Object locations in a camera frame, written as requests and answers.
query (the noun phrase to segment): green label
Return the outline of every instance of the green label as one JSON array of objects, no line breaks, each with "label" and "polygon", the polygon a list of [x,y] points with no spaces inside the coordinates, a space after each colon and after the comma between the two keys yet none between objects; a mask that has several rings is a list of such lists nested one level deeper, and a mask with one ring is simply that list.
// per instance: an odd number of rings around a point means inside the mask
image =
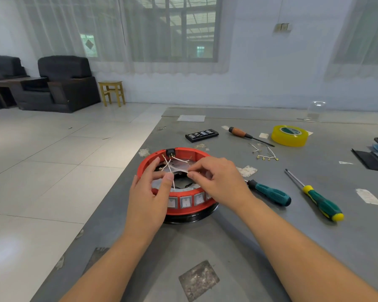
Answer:
[{"label": "green label", "polygon": [[299,134],[302,133],[302,132],[299,131],[298,129],[291,128],[291,127],[282,127],[282,128],[280,128],[280,130],[281,130],[282,132],[284,132],[285,134],[299,135]]}]

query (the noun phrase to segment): red plastic housing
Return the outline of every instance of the red plastic housing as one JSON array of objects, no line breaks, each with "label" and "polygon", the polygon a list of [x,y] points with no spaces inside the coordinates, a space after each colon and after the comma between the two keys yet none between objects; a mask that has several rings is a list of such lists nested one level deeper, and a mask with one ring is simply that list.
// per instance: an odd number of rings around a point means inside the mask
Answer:
[{"label": "red plastic housing", "polygon": [[[166,156],[166,150],[163,149],[161,151],[157,151],[152,153],[150,156],[145,158],[143,162],[140,163],[140,166],[137,170],[137,176],[141,177],[144,170],[147,168],[148,165],[156,158],[160,157],[160,163],[164,162],[164,158],[162,157],[164,155],[168,160],[169,158]],[[203,157],[208,157],[209,155],[205,152],[199,151],[194,148],[187,148],[187,147],[177,147],[175,148],[175,156],[182,160],[188,160],[191,159],[193,161],[199,161]],[[154,195],[158,193],[158,189],[153,188],[152,192]],[[197,213],[199,211],[202,211],[213,204],[216,203],[216,201],[213,198],[207,199],[206,193],[204,193],[204,203],[195,205],[195,195],[204,192],[204,190],[199,187],[194,190],[186,191],[186,192],[171,192],[169,194],[170,197],[177,197],[178,200],[178,208],[168,208],[167,209],[167,215],[187,215],[187,214],[193,214]],[[191,201],[191,207],[189,208],[181,208],[181,197],[188,197],[192,196]]]}]

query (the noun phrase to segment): orange screwdriver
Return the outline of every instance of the orange screwdriver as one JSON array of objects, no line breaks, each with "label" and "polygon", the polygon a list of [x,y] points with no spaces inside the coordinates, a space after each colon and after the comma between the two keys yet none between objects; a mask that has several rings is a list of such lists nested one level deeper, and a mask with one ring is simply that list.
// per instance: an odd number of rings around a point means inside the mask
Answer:
[{"label": "orange screwdriver", "polygon": [[254,140],[257,140],[259,142],[262,142],[262,143],[265,143],[267,145],[270,145],[271,147],[275,147],[273,144],[270,144],[270,143],[267,143],[265,141],[262,141],[262,140],[259,140],[257,138],[252,137],[250,134],[247,134],[245,131],[242,131],[239,128],[230,127],[228,129],[228,131],[231,132],[234,136],[241,137],[241,138],[247,138],[247,139],[254,139]]}]

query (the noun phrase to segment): screwdriver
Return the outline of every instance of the screwdriver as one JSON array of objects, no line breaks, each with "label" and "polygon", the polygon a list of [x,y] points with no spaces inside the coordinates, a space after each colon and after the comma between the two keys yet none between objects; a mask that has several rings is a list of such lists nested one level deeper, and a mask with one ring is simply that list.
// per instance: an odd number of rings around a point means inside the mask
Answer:
[{"label": "screwdriver", "polygon": [[267,199],[269,199],[270,201],[273,201],[274,203],[277,203],[284,207],[289,206],[291,203],[290,196],[280,190],[257,183],[255,180],[249,180],[249,181],[245,180],[245,182],[251,190],[258,191],[259,193],[266,196]]},{"label": "screwdriver", "polygon": [[317,205],[318,209],[322,212],[323,215],[325,215],[332,221],[343,220],[344,215],[337,205],[323,197],[321,194],[317,193],[312,186],[306,186],[305,184],[303,184],[287,168],[286,172],[303,186],[302,191],[312,199],[312,201]]},{"label": "screwdriver", "polygon": [[230,127],[228,129],[229,132],[231,132],[233,135],[237,136],[237,137],[241,137],[241,138],[247,138],[247,139],[254,139],[254,140],[257,140],[259,142],[262,142],[262,143],[265,143],[267,145],[270,145],[271,147],[275,147],[273,144],[270,144],[270,143],[267,143],[265,141],[262,141],[262,140],[259,140],[257,138],[254,138],[252,137],[250,134],[247,134],[245,131],[242,131],[241,129],[239,128],[235,128],[235,127]]}]

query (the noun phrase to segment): green and yellow screwdriver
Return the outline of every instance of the green and yellow screwdriver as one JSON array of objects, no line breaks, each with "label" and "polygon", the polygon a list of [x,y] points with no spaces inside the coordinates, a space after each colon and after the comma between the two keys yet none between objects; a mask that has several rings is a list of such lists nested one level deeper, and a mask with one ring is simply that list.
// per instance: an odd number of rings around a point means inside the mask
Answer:
[{"label": "green and yellow screwdriver", "polygon": [[287,168],[286,173],[303,186],[302,191],[312,199],[312,201],[317,205],[318,209],[322,212],[323,215],[325,215],[332,221],[343,220],[344,215],[337,205],[323,197],[321,194],[317,193],[312,186],[306,186],[305,184],[303,184]]},{"label": "green and yellow screwdriver", "polygon": [[259,193],[266,196],[267,199],[269,199],[270,201],[273,201],[274,203],[277,203],[284,207],[289,206],[291,203],[290,196],[280,190],[257,183],[255,180],[249,180],[249,181],[245,180],[245,182],[251,190],[258,191]]}]

